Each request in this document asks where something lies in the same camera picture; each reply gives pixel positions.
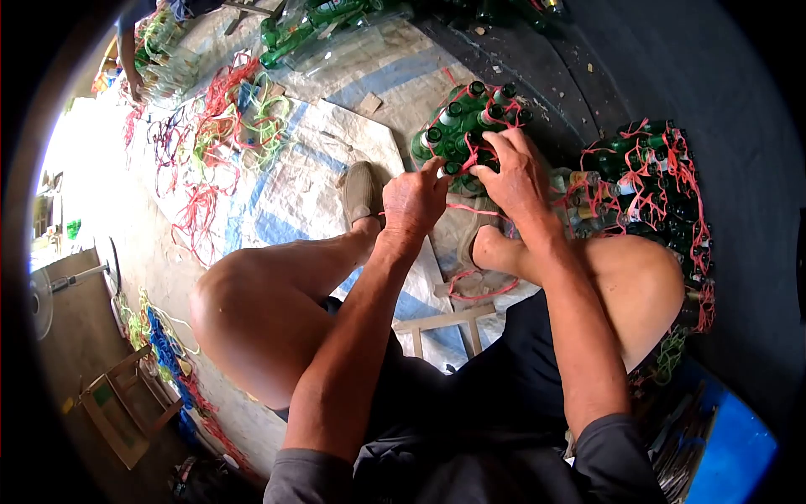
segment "wooden chair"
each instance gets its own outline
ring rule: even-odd
[[[127,396],[127,391],[140,379],[139,360],[150,351],[151,346],[146,345],[123,359],[93,381],[80,398],[101,435],[129,469],[135,467],[148,450],[154,435],[182,408],[182,400],[178,399],[148,425]],[[118,377],[129,368],[135,369],[135,375],[124,382],[118,381]]]

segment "wooden frame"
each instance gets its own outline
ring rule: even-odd
[[[81,404],[84,405],[84,409],[103,438],[129,469],[134,468],[148,450],[154,434],[162,429],[183,405],[182,400],[178,399],[149,425],[128,400],[127,391],[141,378],[137,363],[148,355],[151,349],[151,346],[146,345],[123,359],[120,364],[93,381],[81,393],[80,398]],[[135,375],[124,382],[118,381],[121,373],[131,367],[135,369]]]
[[[466,323],[470,327],[470,345],[473,352],[473,355],[467,356],[467,358],[470,359],[481,353],[481,339],[479,338],[479,327],[476,325],[476,319],[485,315],[494,314],[495,312],[496,307],[494,305],[477,306],[458,313],[435,315],[434,317],[426,317],[424,319],[402,320],[392,324],[392,329],[401,333],[410,332],[412,340],[414,341],[414,355],[422,358],[421,331]]]

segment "shoe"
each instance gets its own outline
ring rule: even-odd
[[[498,214],[501,212],[501,208],[487,196],[476,197],[473,207],[476,210],[497,212]],[[487,225],[501,228],[501,223],[502,219],[497,215],[473,214],[473,220],[464,235],[459,239],[459,246],[456,248],[456,260],[465,269],[481,269],[473,262],[473,243],[476,241],[479,228]]]
[[[378,214],[384,210],[383,191],[367,161],[359,161],[347,170],[342,185],[342,203],[351,226],[356,220],[370,215],[380,220]]]

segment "bare leg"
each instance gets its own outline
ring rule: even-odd
[[[638,236],[573,240],[571,246],[599,294],[629,372],[660,341],[683,304],[680,266],[668,250]],[[524,243],[495,227],[479,229],[473,261],[541,285],[541,265]]]
[[[333,323],[319,303],[367,261],[379,232],[378,220],[366,217],[329,240],[245,248],[224,257],[199,279],[190,299],[205,354],[266,406],[288,407]]]

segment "sleeve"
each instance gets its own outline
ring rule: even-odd
[[[349,502],[352,473],[352,466],[337,456],[286,448],[277,453],[263,502]]]
[[[667,501],[629,415],[609,414],[585,427],[576,444],[574,470],[586,501]]]
[[[123,36],[123,32],[133,27],[142,18],[154,12],[156,3],[151,0],[137,0],[130,4],[127,9],[120,13],[117,23],[118,36]]]

